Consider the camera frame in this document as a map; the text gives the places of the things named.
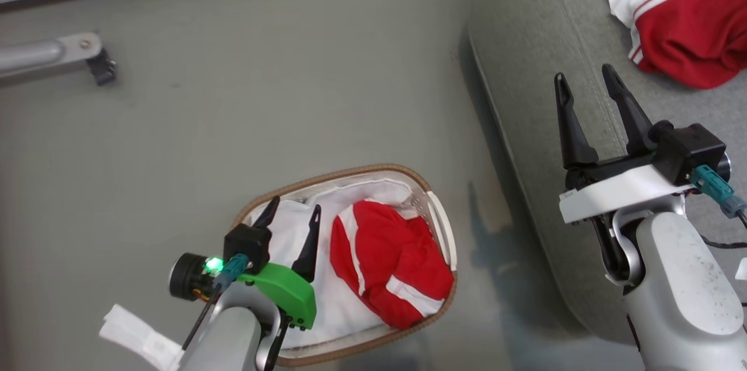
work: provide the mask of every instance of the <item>sofa cushion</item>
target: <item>sofa cushion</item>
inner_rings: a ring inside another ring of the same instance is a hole
[[[564,225],[558,194],[564,191],[553,78],[563,72],[576,111],[600,158],[625,154],[625,133],[606,94],[603,63],[615,66],[654,123],[702,123],[728,145],[731,184],[747,197],[747,75],[712,91],[688,89],[664,76],[642,73],[627,59],[630,32],[609,14],[606,0],[475,0],[470,41],[525,192],[526,204],[558,286],[579,320],[607,339],[632,342],[622,290],[603,276],[596,236],[588,224]],[[728,220],[705,196],[691,197],[689,219],[718,241],[747,240],[738,220]],[[742,250],[714,250],[733,278]],[[747,285],[732,281],[743,301]]]

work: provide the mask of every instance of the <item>laundry basket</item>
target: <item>laundry basket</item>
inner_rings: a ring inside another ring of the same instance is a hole
[[[438,197],[430,190],[430,186],[423,178],[413,170],[396,164],[378,164],[377,166],[361,167],[338,171],[331,174],[325,174],[319,177],[310,178],[287,187],[279,188],[267,195],[259,196],[251,203],[241,209],[236,216],[231,228],[244,222],[250,215],[262,204],[266,204],[273,196],[280,195],[284,200],[306,201],[310,197],[319,193],[332,190],[333,188],[345,187],[356,183],[371,180],[397,180],[408,185],[413,190],[413,206],[420,216],[425,219],[429,229],[433,234],[433,240],[441,249],[441,255],[444,257],[446,265],[451,269],[454,277],[454,283],[451,287],[448,297],[446,297],[441,309],[432,316],[428,316],[416,325],[406,330],[391,328],[387,325],[380,325],[350,334],[346,337],[323,342],[322,344],[308,345],[293,349],[282,349],[278,356],[277,364],[280,366],[305,366],[313,363],[333,361],[339,358],[355,355],[365,352],[369,349],[381,347],[389,344],[402,337],[408,336],[427,325],[437,321],[446,313],[451,306],[454,294],[456,292],[456,246],[451,231],[449,219],[446,217],[441,202]]]

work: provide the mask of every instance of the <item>seam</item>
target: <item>seam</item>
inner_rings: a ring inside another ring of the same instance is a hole
[[[568,6],[566,6],[566,2],[564,0],[557,0],[560,4],[560,9],[563,11],[563,17],[568,22],[568,25],[571,26],[571,30],[573,31],[573,36],[576,39],[576,42],[579,46],[579,49],[581,49],[581,55],[584,58],[584,62],[587,64],[587,70],[590,71],[591,78],[597,85],[594,89],[592,89],[592,93],[594,94],[597,105],[599,105],[599,109],[601,111],[601,116],[603,119],[605,119],[605,123],[608,126],[608,130],[612,132],[612,138],[613,142],[615,143],[615,146],[617,147],[617,155],[624,155],[626,153],[626,150],[624,149],[624,145],[622,145],[622,133],[621,133],[621,127],[617,122],[616,117],[614,116],[612,106],[609,104],[609,98],[604,98],[605,96],[601,96],[599,89],[606,89],[605,84],[602,84],[599,80],[597,74],[592,69],[592,60],[589,55],[589,52],[587,51],[586,46],[584,46],[584,41],[581,39],[581,33],[578,31],[578,28],[576,28],[576,25],[571,22],[571,17],[568,14]]]

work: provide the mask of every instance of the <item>red and white shirt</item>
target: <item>red and white shirt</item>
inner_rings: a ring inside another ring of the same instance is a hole
[[[334,219],[329,259],[366,307],[400,329],[437,313],[454,282],[425,220],[371,199]]]
[[[609,0],[628,26],[628,57],[698,89],[712,89],[747,68],[747,0]]]

